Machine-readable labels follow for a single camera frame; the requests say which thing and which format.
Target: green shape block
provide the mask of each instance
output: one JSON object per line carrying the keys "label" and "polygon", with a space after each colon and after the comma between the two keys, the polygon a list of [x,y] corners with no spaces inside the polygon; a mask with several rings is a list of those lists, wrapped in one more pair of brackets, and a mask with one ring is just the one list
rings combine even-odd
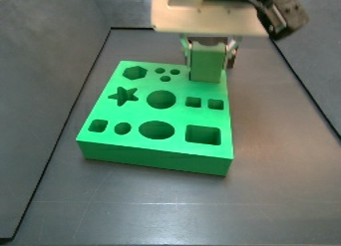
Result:
{"label": "green shape block", "polygon": [[190,80],[196,82],[220,83],[225,55],[227,45],[224,43],[208,46],[202,45],[200,42],[193,42]]}
{"label": "green shape block", "polygon": [[89,159],[227,176],[233,160],[227,73],[122,61],[78,135]]}

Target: rectangular hole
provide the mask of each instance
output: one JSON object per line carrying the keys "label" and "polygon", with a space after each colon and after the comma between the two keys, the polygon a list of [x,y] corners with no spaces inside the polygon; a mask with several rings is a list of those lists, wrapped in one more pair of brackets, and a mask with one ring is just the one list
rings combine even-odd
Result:
{"label": "rectangular hole", "polygon": [[109,121],[94,120],[92,122],[90,131],[93,132],[104,132],[108,128]]}
{"label": "rectangular hole", "polygon": [[221,145],[221,132],[220,128],[188,125],[186,126],[186,141],[193,143],[202,143],[211,145]]}
{"label": "rectangular hole", "polygon": [[215,110],[224,110],[224,100],[211,99],[208,101],[208,107]]}
{"label": "rectangular hole", "polygon": [[186,98],[186,106],[201,108],[201,98],[193,98],[193,97]]}

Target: large circular hole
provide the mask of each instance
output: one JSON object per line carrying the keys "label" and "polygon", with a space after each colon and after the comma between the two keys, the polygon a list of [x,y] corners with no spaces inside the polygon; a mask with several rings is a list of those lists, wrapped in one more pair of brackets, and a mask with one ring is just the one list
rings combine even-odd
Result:
{"label": "large circular hole", "polygon": [[133,129],[133,126],[130,123],[118,123],[116,125],[116,133],[120,135],[128,134]]}
{"label": "large circular hole", "polygon": [[156,109],[168,109],[176,104],[176,95],[170,91],[156,91],[149,95],[148,103]]}
{"label": "large circular hole", "polygon": [[140,127],[140,132],[146,138],[166,139],[174,135],[174,127],[164,122],[148,122]]}
{"label": "large circular hole", "polygon": [[164,68],[157,68],[157,69],[156,69],[156,72],[157,72],[158,74],[162,74],[165,71],[166,71],[166,70],[165,70]]}
{"label": "large circular hole", "polygon": [[162,82],[168,83],[168,82],[170,82],[170,81],[172,81],[172,77],[170,77],[170,76],[164,75],[164,76],[161,77],[161,80],[162,80]]}

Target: dark gray tabletop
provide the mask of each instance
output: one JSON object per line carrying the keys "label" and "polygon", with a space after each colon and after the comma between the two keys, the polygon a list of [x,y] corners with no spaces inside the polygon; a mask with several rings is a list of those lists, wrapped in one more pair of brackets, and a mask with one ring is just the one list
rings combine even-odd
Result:
{"label": "dark gray tabletop", "polygon": [[94,0],[0,1],[0,239],[18,229],[109,33]]}
{"label": "dark gray tabletop", "polygon": [[177,35],[113,32],[11,244],[339,244],[340,141],[272,43],[245,39],[231,71],[227,178],[83,159],[121,60],[184,63]]}
{"label": "dark gray tabletop", "polygon": [[276,44],[341,138],[340,0],[300,1],[311,22]]}

